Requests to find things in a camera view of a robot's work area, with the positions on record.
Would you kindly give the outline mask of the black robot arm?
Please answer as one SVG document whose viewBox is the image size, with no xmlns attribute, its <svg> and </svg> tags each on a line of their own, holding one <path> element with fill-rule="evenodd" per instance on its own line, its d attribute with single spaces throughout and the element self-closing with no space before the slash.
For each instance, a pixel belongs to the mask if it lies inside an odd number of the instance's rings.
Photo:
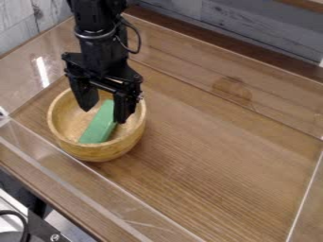
<svg viewBox="0 0 323 242">
<path fill-rule="evenodd" d="M 98 90 L 113 98 L 113 121 L 124 124 L 141 96 L 141 75 L 129 67 L 128 54 L 137 54 L 141 37 L 122 17 L 126 0 L 66 0 L 74 17 L 80 52 L 65 52 L 65 76 L 80 108 L 97 104 Z"/>
</svg>

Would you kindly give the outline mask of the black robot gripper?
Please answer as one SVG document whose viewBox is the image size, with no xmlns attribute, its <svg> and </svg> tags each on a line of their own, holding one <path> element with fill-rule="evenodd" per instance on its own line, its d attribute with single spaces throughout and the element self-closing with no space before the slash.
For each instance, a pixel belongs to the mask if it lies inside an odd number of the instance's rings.
<svg viewBox="0 0 323 242">
<path fill-rule="evenodd" d="M 65 52 L 65 76 L 80 108 L 88 112 L 98 102 L 98 90 L 113 97 L 113 119 L 118 124 L 126 122 L 134 113 L 138 95 L 141 94 L 142 77 L 128 66 L 130 50 L 126 44 L 126 33 L 88 38 L 78 37 L 80 52 Z"/>
</svg>

